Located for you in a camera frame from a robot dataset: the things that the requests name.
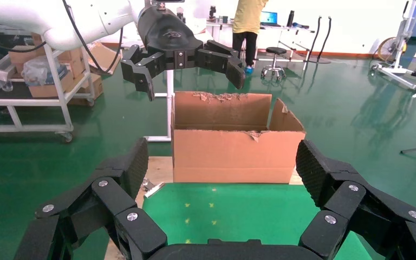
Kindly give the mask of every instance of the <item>stool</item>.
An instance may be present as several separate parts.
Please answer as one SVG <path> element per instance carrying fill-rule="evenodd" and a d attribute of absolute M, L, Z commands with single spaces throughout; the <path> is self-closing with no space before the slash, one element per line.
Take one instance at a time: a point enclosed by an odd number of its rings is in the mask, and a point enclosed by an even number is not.
<path fill-rule="evenodd" d="M 262 69 L 261 72 L 261 78 L 263 79 L 268 71 L 272 71 L 272 76 L 275 75 L 275 72 L 277 73 L 277 81 L 281 80 L 283 77 L 286 77 L 286 74 L 284 73 L 284 69 L 280 66 L 275 66 L 277 62 L 277 55 L 282 55 L 286 53 L 286 50 L 279 47 L 268 47 L 265 51 L 268 53 L 274 54 L 274 61 L 272 65 L 267 65 Z"/>

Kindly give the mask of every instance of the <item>black pants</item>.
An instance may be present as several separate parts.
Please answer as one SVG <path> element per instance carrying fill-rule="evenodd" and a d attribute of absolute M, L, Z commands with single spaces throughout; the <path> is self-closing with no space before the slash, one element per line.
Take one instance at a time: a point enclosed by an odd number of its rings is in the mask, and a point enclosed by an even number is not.
<path fill-rule="evenodd" d="M 232 49 L 238 51 L 238 58 L 240 58 L 244 39 L 246 39 L 246 65 L 252 66 L 254 64 L 253 60 L 256 53 L 257 34 L 249 31 L 233 34 Z"/>

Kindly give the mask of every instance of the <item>screw head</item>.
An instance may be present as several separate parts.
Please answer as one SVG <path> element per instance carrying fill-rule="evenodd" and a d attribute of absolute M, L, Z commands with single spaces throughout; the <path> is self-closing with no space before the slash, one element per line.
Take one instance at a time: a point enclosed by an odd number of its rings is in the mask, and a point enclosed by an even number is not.
<path fill-rule="evenodd" d="M 348 185 L 348 187 L 350 188 L 350 190 L 352 191 L 358 191 L 359 188 L 356 185 Z"/>
<path fill-rule="evenodd" d="M 410 210 L 409 215 L 411 215 L 413 218 L 416 218 L 416 211 Z"/>
<path fill-rule="evenodd" d="M 98 183 L 98 186 L 100 186 L 100 187 L 104 187 L 106 185 L 107 185 L 107 180 L 102 180 Z"/>
<path fill-rule="evenodd" d="M 47 212 L 52 211 L 54 208 L 55 208 L 55 206 L 53 204 L 49 204 L 49 205 L 45 205 L 42 208 L 42 211 L 47 213 Z"/>
<path fill-rule="evenodd" d="M 127 220 L 128 221 L 134 221 L 138 218 L 138 214 L 133 212 L 127 215 Z"/>
<path fill-rule="evenodd" d="M 331 215 L 326 215 L 324 217 L 324 219 L 326 220 L 327 223 L 329 224 L 336 224 L 337 223 L 337 219 Z"/>

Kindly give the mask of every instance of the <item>yellow shirt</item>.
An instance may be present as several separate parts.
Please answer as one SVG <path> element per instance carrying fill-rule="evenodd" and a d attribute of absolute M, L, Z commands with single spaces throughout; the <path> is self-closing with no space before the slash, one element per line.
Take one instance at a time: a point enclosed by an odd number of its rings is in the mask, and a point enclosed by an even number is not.
<path fill-rule="evenodd" d="M 238 0 L 237 12 L 233 21 L 233 33 L 250 31 L 259 34 L 261 11 L 269 0 Z"/>

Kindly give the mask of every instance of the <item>laptop screen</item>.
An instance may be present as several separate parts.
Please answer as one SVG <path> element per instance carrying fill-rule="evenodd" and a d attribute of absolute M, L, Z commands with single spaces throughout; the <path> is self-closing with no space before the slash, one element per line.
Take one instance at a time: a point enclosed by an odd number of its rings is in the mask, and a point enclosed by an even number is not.
<path fill-rule="evenodd" d="M 261 12 L 261 23 L 278 23 L 276 12 Z"/>

